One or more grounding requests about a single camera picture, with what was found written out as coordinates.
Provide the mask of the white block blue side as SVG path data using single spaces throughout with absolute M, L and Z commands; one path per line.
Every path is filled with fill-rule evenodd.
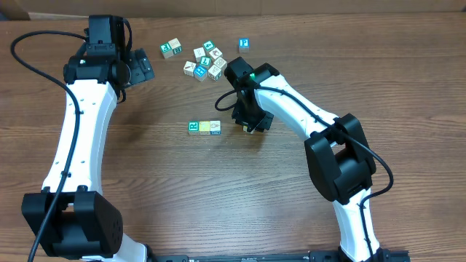
M 211 135 L 221 134 L 221 122 L 219 120 L 210 121 L 210 134 Z

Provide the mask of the green R wooden block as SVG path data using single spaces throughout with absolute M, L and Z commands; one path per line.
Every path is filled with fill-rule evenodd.
M 188 125 L 188 132 L 190 135 L 198 135 L 200 133 L 200 122 L 190 121 Z

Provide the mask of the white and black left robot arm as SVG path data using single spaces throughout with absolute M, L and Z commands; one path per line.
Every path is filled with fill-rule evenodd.
M 63 85 L 66 112 L 55 162 L 39 193 L 21 211 L 34 248 L 83 261 L 155 261 L 148 245 L 124 233 L 122 214 L 102 194 L 101 165 L 108 124 L 125 88 L 154 78 L 143 49 L 70 58 Z

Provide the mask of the white pineapple wooden block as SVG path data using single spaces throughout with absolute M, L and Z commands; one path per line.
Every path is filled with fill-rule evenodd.
M 248 126 L 244 125 L 243 127 L 243 131 L 244 132 L 247 132 L 247 133 L 250 133 L 250 134 L 253 134 L 254 133 L 254 129 L 251 129 L 249 128 Z

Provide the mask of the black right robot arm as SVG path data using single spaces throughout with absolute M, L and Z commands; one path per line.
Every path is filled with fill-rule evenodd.
M 265 63 L 251 67 L 241 57 L 224 71 L 237 101 L 232 118 L 244 131 L 268 130 L 274 117 L 304 142 L 309 176 L 321 196 L 332 203 L 341 234 L 341 261 L 379 261 L 383 253 L 372 225 L 370 202 L 376 164 L 359 120 L 338 117 L 299 94 L 280 72 Z

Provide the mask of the yellow G wooden block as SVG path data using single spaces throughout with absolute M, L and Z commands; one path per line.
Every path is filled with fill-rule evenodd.
M 210 122 L 209 121 L 200 121 L 199 122 L 199 133 L 201 135 L 210 134 Z

